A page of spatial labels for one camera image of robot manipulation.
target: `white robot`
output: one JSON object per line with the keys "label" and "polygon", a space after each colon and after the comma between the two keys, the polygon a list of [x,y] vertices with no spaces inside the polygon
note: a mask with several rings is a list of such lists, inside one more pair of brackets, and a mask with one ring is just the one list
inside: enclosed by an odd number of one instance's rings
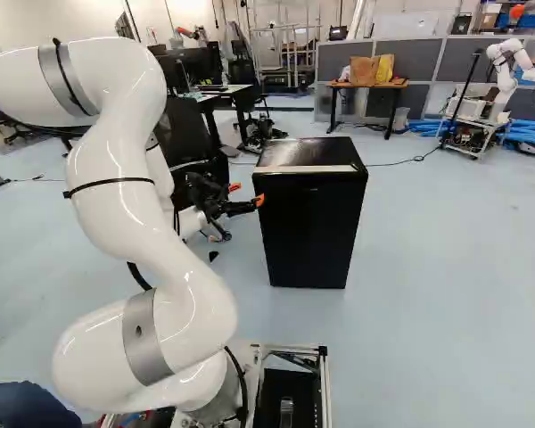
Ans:
{"label": "white robot", "polygon": [[[235,332],[235,300],[172,229],[174,184],[151,139],[166,93],[154,57],[125,38],[0,53],[0,110],[40,126],[95,123],[68,157],[66,197],[94,245],[160,279],[82,317],[58,342],[59,393],[103,413],[191,412],[229,377],[223,348]],[[179,217],[182,235],[207,224],[195,207]]]}
{"label": "white robot", "polygon": [[535,82],[535,67],[519,39],[509,38],[504,42],[488,46],[486,54],[496,69],[499,88],[499,94],[494,100],[490,113],[491,121],[495,121],[498,114],[505,109],[509,98],[511,98],[518,86],[517,80],[511,77],[511,71],[507,65],[505,55],[508,53],[513,54],[515,61],[523,70],[522,78]]}

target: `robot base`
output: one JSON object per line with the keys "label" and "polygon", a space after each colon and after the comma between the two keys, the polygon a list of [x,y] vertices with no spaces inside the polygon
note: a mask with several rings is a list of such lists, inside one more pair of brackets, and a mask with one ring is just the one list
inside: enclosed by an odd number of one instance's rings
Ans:
{"label": "robot base", "polygon": [[[250,410],[246,428],[331,428],[331,388],[325,346],[282,346],[231,341],[245,375]],[[236,402],[241,402],[238,391]],[[211,414],[202,419],[210,419]],[[238,428],[240,421],[203,423],[172,409],[162,409],[138,428]],[[107,415],[102,428],[117,428],[130,415]]]}

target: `office chair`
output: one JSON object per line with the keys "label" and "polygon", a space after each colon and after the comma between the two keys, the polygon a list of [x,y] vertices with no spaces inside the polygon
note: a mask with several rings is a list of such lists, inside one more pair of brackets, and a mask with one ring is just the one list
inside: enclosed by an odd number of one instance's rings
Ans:
{"label": "office chair", "polygon": [[227,157],[212,143],[196,100],[169,97],[154,134],[175,181],[172,201],[178,210],[192,205],[188,172],[210,173],[218,184],[229,184]]}

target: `gray partition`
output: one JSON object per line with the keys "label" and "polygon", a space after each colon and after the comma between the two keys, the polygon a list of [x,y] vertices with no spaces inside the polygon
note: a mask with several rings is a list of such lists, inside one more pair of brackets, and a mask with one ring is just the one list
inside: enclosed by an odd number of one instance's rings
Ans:
{"label": "gray partition", "polygon": [[[436,79],[448,82],[465,82],[467,74],[472,66],[473,53],[476,49],[483,49],[480,60],[473,73],[473,82],[485,82],[490,60],[485,54],[485,49],[494,43],[500,43],[503,38],[493,37],[469,37],[469,38],[449,38],[446,42],[446,49],[438,69]],[[491,82],[495,82],[493,73]]]}
{"label": "gray partition", "polygon": [[343,67],[349,65],[351,56],[371,56],[373,42],[334,43],[317,47],[317,80],[329,81],[341,75]]}
{"label": "gray partition", "polygon": [[[420,119],[426,102],[429,85],[410,85],[400,93],[400,107],[410,107],[409,119]],[[371,118],[388,118],[391,114],[392,91],[369,89],[366,99],[366,115]]]}
{"label": "gray partition", "polygon": [[395,76],[432,80],[441,45],[441,38],[377,41],[374,54],[394,54]]}
{"label": "gray partition", "polygon": [[515,119],[535,120],[535,90],[517,89],[507,103],[511,117]]}

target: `blue sleeve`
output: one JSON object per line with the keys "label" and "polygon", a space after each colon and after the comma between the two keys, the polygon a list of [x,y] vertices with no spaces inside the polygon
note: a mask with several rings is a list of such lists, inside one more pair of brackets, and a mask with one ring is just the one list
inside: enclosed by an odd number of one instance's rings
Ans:
{"label": "blue sleeve", "polygon": [[0,383],[0,425],[5,428],[81,428],[79,417],[39,385]]}

